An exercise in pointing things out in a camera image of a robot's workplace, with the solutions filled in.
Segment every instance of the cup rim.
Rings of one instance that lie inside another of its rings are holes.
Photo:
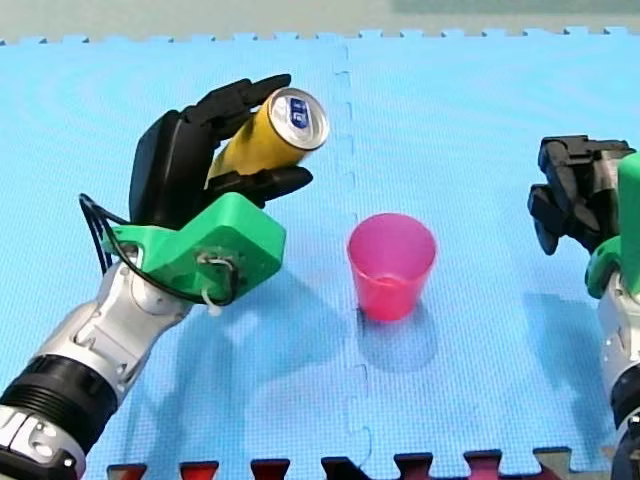
[[[422,279],[426,278],[427,275],[429,275],[429,273],[433,269],[433,266],[435,265],[436,257],[437,257],[437,253],[438,253],[438,243],[436,242],[436,239],[435,239],[435,236],[433,235],[433,232],[431,232],[431,230],[426,225],[424,225],[420,220],[412,217],[411,215],[407,215],[407,214],[404,214],[404,213],[393,213],[393,212],[377,213],[375,215],[371,215],[371,216],[365,218],[362,222],[360,222],[360,223],[358,223],[358,225],[356,225],[356,227],[351,231],[351,234],[349,235],[349,241],[347,242],[347,256],[349,258],[349,263],[350,263],[351,268],[353,269],[353,271],[356,274],[360,275],[363,278],[366,278],[367,280],[371,281],[372,283],[374,283],[376,285],[382,285],[383,284],[382,281],[380,281],[380,280],[378,280],[378,279],[376,279],[376,278],[364,273],[362,271],[362,269],[358,267],[356,262],[354,262],[353,256],[351,255],[351,244],[353,242],[353,236],[354,236],[354,233],[358,230],[358,228],[363,223],[365,223],[365,222],[367,222],[367,221],[369,221],[371,219],[375,219],[377,217],[383,217],[383,216],[405,217],[405,218],[415,222],[420,227],[422,227],[422,229],[426,232],[426,234],[431,238],[431,240],[433,241],[433,253],[430,255],[429,261],[427,263],[427,267],[424,269],[424,271],[420,275],[418,275],[417,277],[412,278],[411,280],[407,280],[407,279],[404,279],[404,278],[397,278],[396,280],[402,286],[408,286],[410,284],[415,284],[416,281],[419,281],[419,280],[422,280]]]

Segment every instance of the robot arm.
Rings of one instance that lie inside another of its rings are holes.
[[[529,212],[543,250],[552,255],[569,236],[591,259],[585,282],[599,300],[605,342],[601,365],[618,431],[614,480],[639,480],[640,470],[640,154],[627,142],[586,136],[542,140]]]
[[[136,151],[131,222],[80,197],[102,283],[0,397],[0,480],[80,479],[158,338],[194,304],[231,303],[279,269],[284,229],[261,209],[311,174],[301,167],[231,172],[205,184],[220,141],[289,81],[242,80],[156,121]]]

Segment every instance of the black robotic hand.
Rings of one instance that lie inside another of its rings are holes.
[[[129,189],[131,223],[178,230],[221,193],[244,194],[256,205],[311,181],[302,167],[239,176],[231,172],[205,190],[215,150],[231,138],[274,91],[291,83],[276,75],[256,83],[231,83],[205,95],[182,112],[170,110],[142,135]]]
[[[634,152],[625,141],[586,135],[542,139],[538,166],[548,183],[531,187],[528,207],[547,255],[565,235],[593,253],[618,234],[617,166]]]

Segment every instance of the black cable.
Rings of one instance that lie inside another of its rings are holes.
[[[168,285],[160,282],[159,280],[156,280],[155,278],[151,277],[147,273],[140,270],[129,259],[128,255],[124,252],[120,242],[116,238],[116,234],[113,232],[113,229],[109,224],[109,220],[111,220],[114,223],[118,223],[120,225],[127,225],[129,224],[129,222],[105,210],[96,202],[94,202],[88,195],[84,193],[80,195],[79,200],[80,200],[80,207],[82,209],[82,212],[85,215],[85,219],[87,220],[89,229],[91,230],[93,242],[96,246],[96,250],[98,251],[98,259],[100,260],[100,266],[103,269],[103,274],[106,273],[106,270],[107,270],[107,268],[105,268],[107,261],[103,260],[103,255],[105,254],[105,252],[100,243],[100,238],[102,235],[99,235],[98,233],[96,233],[96,230],[101,230],[100,227],[104,229],[104,233],[107,235],[109,242],[112,244],[116,252],[116,255],[120,258],[122,263],[124,263],[127,267],[129,267],[129,269],[131,269],[133,273],[135,273],[136,275],[138,275],[139,277],[141,277],[143,280],[150,283],[154,287],[170,295],[173,295],[174,297],[189,301],[191,303],[200,304],[200,305],[205,303],[202,297],[197,295],[190,295],[190,294],[181,292],[179,290],[176,290],[172,287],[169,287]],[[211,302],[218,306],[226,306],[231,304],[236,299],[236,296],[238,293],[238,283],[239,283],[238,270],[236,266],[233,265],[233,263],[228,261],[225,263],[228,265],[228,270],[229,270],[229,274],[228,274],[229,295],[222,300],[211,299]]]

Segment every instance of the green part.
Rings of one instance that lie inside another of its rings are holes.
[[[640,293],[640,153],[627,155],[618,166],[621,267],[629,293]]]
[[[121,244],[142,249],[143,272],[189,295],[206,289],[211,298],[229,295],[228,269],[200,263],[203,255],[236,266],[239,298],[280,269],[286,239],[279,223],[237,193],[223,195],[178,231],[139,225],[113,231]],[[114,253],[108,239],[103,247]]]
[[[589,295],[601,298],[611,273],[619,269],[630,294],[640,293],[640,153],[618,165],[618,223],[620,235],[593,252],[585,281]]]
[[[589,295],[602,298],[607,282],[614,270],[620,267],[620,237],[613,237],[600,245],[591,255],[585,283]]]

